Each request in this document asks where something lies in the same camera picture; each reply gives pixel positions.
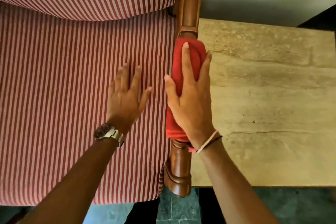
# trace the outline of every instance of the floor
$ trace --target floor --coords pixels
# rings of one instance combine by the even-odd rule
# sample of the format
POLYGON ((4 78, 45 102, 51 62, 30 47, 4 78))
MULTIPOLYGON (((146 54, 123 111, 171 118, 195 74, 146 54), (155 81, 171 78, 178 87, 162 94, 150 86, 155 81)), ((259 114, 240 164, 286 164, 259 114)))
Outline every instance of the floor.
MULTIPOLYGON (((328 188, 255 188, 258 196, 286 224, 336 222, 336 202, 328 188)), ((168 189, 160 196, 157 224, 200 224, 198 200, 193 189, 178 198, 168 189)), ((84 224, 124 223, 133 204, 92 205, 84 224)))

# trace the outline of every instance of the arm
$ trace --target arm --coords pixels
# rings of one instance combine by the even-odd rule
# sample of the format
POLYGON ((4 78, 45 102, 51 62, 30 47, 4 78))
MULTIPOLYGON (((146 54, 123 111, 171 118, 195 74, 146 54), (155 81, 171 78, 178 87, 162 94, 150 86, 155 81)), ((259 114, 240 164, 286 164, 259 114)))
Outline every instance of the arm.
MULTIPOLYGON (((211 114, 210 62, 211 54, 208 53, 196 82, 193 77, 188 43, 185 43, 182 48, 181 97, 176 94, 174 81, 168 75, 165 76, 168 105, 177 124, 185 131, 196 150, 215 131, 211 114)), ((232 162, 222 141, 212 143, 199 154, 227 223, 278 223, 232 162)))
MULTIPOLYGON (((138 103, 141 69, 128 85, 128 66, 118 71, 108 96, 108 123, 126 135, 144 110, 152 88, 138 103)), ((82 223, 112 154, 118 146, 113 139, 97 140, 51 192, 20 223, 82 223)))

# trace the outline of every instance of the finger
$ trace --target finger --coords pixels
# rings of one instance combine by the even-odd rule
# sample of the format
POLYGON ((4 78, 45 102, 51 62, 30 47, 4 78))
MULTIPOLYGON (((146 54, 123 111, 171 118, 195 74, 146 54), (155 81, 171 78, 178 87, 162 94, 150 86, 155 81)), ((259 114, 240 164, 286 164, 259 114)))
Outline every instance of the finger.
POLYGON ((118 70, 117 74, 115 75, 114 79, 114 92, 118 92, 121 87, 121 69, 118 70))
POLYGON ((112 81, 108 87, 108 95, 111 96, 114 94, 114 81, 112 81))
POLYGON ((185 42, 182 46, 182 74, 185 82, 195 82, 188 42, 185 42))
POLYGON ((174 112, 180 106, 179 96, 176 94, 175 82, 168 74, 165 75, 165 88, 167 92, 167 104, 172 112, 174 112))
POLYGON ((128 65, 124 65, 121 70, 121 90, 122 91, 128 91, 128 76, 129 76, 129 69, 128 65))
POLYGON ((140 81, 141 81, 141 67, 138 66, 135 69, 134 77, 130 88, 130 90, 134 91, 135 94, 138 94, 139 92, 140 81))
POLYGON ((140 100, 140 103, 139 103, 139 111, 140 111, 140 113, 142 113, 145 110, 145 107, 146 107, 146 104, 148 102, 148 99, 149 99, 149 97, 152 94, 152 90, 153 90, 153 88, 149 87, 143 93, 143 95, 141 97, 141 100, 140 100))
POLYGON ((210 84, 210 63, 211 63, 212 54, 211 52, 207 53, 207 57, 205 58, 201 70, 199 72, 198 83, 200 85, 205 85, 207 83, 210 84))

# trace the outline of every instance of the bracelet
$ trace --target bracelet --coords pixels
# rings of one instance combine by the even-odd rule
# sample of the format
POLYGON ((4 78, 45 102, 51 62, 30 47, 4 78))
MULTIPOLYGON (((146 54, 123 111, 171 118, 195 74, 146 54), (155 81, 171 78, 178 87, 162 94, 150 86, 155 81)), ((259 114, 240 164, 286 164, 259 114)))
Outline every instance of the bracelet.
POLYGON ((218 130, 215 130, 215 132, 213 132, 210 138, 196 151, 196 153, 200 153, 204 149, 204 147, 208 145, 208 143, 212 140, 212 138, 216 135, 216 133, 218 133, 218 130))
POLYGON ((221 139, 223 136, 219 136, 217 138, 215 138, 215 140, 212 140, 210 143, 208 143, 203 149, 205 149, 206 147, 210 146, 212 143, 216 142, 217 140, 221 139))

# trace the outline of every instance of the watch face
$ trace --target watch face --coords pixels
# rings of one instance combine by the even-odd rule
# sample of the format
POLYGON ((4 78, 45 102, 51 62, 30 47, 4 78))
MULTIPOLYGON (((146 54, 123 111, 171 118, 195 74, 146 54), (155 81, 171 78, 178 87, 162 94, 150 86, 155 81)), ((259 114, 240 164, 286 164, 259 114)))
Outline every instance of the watch face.
POLYGON ((95 138, 102 138, 103 136, 105 136, 107 134, 107 132, 109 132, 111 129, 111 125, 108 123, 105 123, 103 125, 101 125, 99 128, 96 129, 95 133, 94 133, 94 137, 95 138))

